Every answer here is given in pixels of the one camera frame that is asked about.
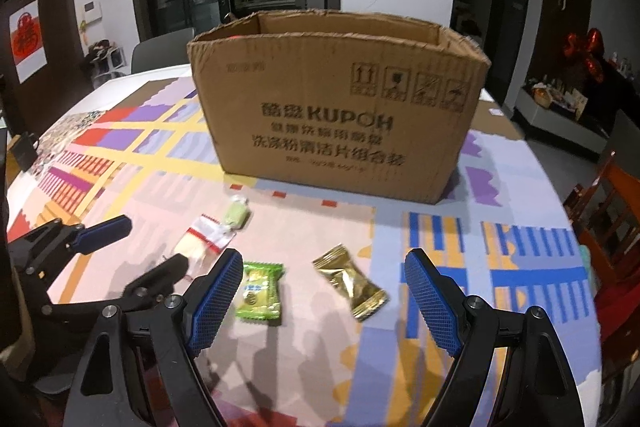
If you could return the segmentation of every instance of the red and white poster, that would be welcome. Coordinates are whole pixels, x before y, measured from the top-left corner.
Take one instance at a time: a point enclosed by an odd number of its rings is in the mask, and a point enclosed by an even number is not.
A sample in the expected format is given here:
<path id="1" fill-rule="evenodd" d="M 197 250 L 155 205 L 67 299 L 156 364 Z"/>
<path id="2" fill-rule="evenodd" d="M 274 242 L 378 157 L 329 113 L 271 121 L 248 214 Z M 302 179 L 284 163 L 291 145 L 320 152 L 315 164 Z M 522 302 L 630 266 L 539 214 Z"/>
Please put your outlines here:
<path id="1" fill-rule="evenodd" d="M 33 73 L 47 65 L 37 0 L 30 2 L 9 17 L 9 31 L 15 69 L 20 83 L 23 83 Z"/>

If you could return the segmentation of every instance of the metal bolt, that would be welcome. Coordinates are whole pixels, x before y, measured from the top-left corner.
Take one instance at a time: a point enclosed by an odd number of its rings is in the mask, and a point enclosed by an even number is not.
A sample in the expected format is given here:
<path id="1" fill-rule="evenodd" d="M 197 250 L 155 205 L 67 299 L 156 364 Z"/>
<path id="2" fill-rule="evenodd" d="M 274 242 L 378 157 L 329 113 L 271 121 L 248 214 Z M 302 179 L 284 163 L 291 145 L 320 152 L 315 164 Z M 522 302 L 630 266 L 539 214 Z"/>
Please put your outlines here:
<path id="1" fill-rule="evenodd" d="M 545 311 L 540 306 L 532 306 L 531 315 L 537 319 L 543 319 L 545 318 Z"/>
<path id="2" fill-rule="evenodd" d="M 182 297 L 180 297 L 179 295 L 169 295 L 164 300 L 164 305 L 167 308 L 175 308 L 176 306 L 180 305 L 181 302 L 182 302 Z"/>
<path id="3" fill-rule="evenodd" d="M 466 300 L 466 303 L 469 305 L 470 308 L 473 308 L 475 310 L 477 310 L 478 308 L 481 308 L 484 305 L 484 301 L 482 301 L 482 299 L 479 298 L 477 295 L 471 295 Z"/>
<path id="4" fill-rule="evenodd" d="M 102 310 L 102 316 L 108 319 L 109 317 L 113 317 L 113 315 L 115 315 L 117 311 L 118 311 L 117 306 L 114 306 L 113 304 L 109 304 L 108 306 L 105 306 L 104 309 Z"/>

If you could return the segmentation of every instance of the red and white packet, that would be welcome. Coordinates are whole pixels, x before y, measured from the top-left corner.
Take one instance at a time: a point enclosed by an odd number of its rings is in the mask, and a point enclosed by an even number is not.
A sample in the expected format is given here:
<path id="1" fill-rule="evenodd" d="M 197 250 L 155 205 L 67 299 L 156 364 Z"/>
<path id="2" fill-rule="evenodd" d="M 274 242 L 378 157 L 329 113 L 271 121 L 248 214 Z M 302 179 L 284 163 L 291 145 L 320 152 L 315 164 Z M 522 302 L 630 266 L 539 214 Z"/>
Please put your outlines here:
<path id="1" fill-rule="evenodd" d="M 189 259 L 185 279 L 193 280 L 206 274 L 235 236 L 234 230 L 221 225 L 217 219 L 206 214 L 197 217 L 174 248 L 174 253 Z"/>

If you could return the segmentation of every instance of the open cardboard box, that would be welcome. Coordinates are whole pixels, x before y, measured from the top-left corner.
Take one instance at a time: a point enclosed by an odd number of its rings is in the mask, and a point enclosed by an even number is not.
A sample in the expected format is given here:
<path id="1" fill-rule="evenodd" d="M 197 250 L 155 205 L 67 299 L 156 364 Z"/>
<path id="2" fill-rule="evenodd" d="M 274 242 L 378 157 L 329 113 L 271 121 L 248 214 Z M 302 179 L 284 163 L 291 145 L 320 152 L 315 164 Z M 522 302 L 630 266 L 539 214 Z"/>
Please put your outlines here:
<path id="1" fill-rule="evenodd" d="M 490 65 L 434 23 L 324 10 L 257 12 L 188 51 L 226 172 L 426 203 Z"/>

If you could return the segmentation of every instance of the colorful tablecloth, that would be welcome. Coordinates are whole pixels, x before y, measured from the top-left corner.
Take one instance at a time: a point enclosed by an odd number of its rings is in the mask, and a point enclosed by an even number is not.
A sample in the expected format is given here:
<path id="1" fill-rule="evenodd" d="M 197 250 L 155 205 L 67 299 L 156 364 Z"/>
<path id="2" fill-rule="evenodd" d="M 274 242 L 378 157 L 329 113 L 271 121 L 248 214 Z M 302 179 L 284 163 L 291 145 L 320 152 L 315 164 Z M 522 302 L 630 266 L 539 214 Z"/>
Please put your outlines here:
<path id="1" fill-rule="evenodd" d="M 51 287 L 54 301 L 119 295 L 171 255 L 195 217 L 222 217 L 229 195 L 249 198 L 252 218 L 231 246 L 246 260 L 284 263 L 284 317 L 279 327 L 249 324 L 232 307 L 198 357 L 229 425 L 419 425 L 450 359 L 402 278 L 414 247 L 495 307 L 544 307 L 586 425 L 595 425 L 600 344 L 578 246 L 543 169 L 494 103 L 479 102 L 436 205 L 227 176 L 188 76 L 149 82 L 111 110 L 68 117 L 51 132 L 57 138 L 43 140 L 55 143 L 34 168 L 37 188 L 10 239 L 54 217 L 87 225 L 121 213 L 133 220 L 128 238 L 68 265 Z M 311 264 L 338 243 L 391 297 L 363 324 Z M 486 425 L 504 355 L 494 356 L 474 425 Z"/>

